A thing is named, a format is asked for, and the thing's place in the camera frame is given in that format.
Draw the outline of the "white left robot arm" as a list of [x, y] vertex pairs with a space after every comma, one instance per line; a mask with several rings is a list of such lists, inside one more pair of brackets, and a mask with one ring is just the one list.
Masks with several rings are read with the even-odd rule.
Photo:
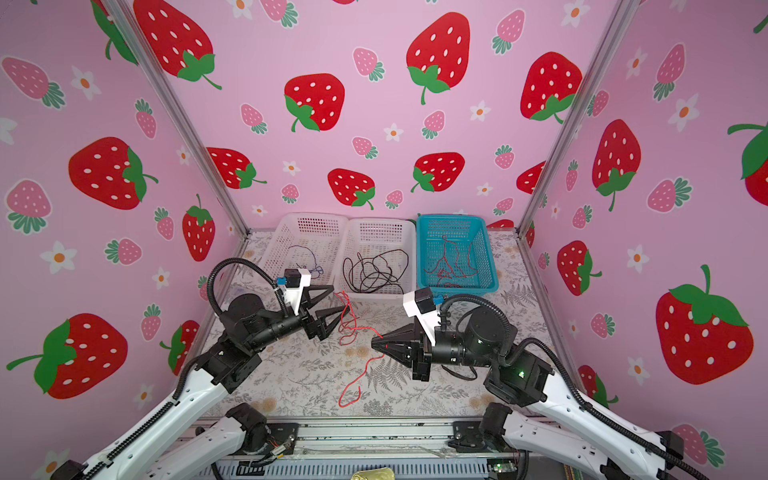
[[[244, 294], [221, 308], [214, 286], [231, 265], [262, 277], [278, 308], [267, 310], [256, 294]], [[307, 338], [327, 339], [344, 316], [341, 306], [318, 310], [332, 295], [331, 284], [316, 284], [306, 269], [288, 269], [273, 278], [253, 262], [228, 258], [208, 277], [207, 297], [224, 331], [208, 350], [184, 363], [175, 389], [125, 434], [83, 463], [68, 460], [55, 479], [189, 479], [208, 464], [239, 450], [253, 452], [267, 444], [266, 418], [249, 404], [231, 409], [202, 435], [173, 449], [172, 444], [200, 416], [235, 392], [258, 368], [260, 354], [271, 344], [302, 331]]]

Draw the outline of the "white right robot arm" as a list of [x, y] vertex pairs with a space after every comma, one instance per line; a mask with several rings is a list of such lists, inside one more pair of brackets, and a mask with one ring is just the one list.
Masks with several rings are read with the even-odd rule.
[[482, 367], [495, 396], [480, 422], [486, 440], [521, 454], [538, 453], [595, 479], [671, 479], [703, 473], [684, 460], [684, 441], [654, 432], [586, 397], [544, 342], [515, 339], [517, 330], [489, 300], [469, 294], [442, 299], [428, 288], [404, 295], [412, 322], [371, 347], [426, 382], [435, 365]]

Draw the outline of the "left white plastic basket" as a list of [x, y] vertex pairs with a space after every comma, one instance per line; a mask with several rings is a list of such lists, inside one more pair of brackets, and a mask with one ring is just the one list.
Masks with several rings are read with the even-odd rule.
[[270, 277], [286, 269], [308, 269], [312, 283], [332, 284], [348, 219], [321, 213], [292, 213], [277, 226], [258, 266]]

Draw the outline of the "white plastic basket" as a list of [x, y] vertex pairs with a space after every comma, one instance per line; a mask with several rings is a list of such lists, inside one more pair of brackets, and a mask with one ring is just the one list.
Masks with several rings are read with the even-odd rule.
[[348, 219], [321, 213], [292, 213], [277, 226], [258, 266], [270, 277], [286, 269], [308, 269], [312, 283], [332, 284]]
[[334, 287], [355, 302], [402, 303], [417, 287], [416, 229], [397, 219], [347, 223], [334, 266]]

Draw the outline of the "middle white plastic basket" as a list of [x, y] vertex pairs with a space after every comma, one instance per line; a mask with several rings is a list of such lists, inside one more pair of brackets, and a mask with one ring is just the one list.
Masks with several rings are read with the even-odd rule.
[[397, 219], [347, 223], [334, 266], [334, 287], [355, 302], [402, 303], [417, 287], [416, 229]]

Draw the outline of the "teal plastic basket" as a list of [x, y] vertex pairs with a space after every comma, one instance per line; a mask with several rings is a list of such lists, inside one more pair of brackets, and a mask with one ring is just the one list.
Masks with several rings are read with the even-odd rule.
[[485, 221], [464, 215], [422, 215], [416, 221], [417, 282], [436, 294], [485, 295], [499, 287]]

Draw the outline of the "gold object at bottom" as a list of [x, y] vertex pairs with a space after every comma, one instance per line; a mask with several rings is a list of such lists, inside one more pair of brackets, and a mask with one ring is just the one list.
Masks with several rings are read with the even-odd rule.
[[376, 468], [355, 472], [351, 480], [395, 480], [394, 471], [391, 468]]

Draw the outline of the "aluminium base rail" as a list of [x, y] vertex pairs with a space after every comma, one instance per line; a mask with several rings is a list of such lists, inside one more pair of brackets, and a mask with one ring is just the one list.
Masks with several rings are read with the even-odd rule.
[[[186, 431], [177, 449], [215, 423]], [[284, 448], [239, 450], [189, 479], [351, 479], [361, 470], [391, 468], [395, 479], [601, 479], [609, 461], [596, 447], [547, 422], [516, 415], [510, 444], [484, 437], [477, 418], [289, 419], [272, 423]]]

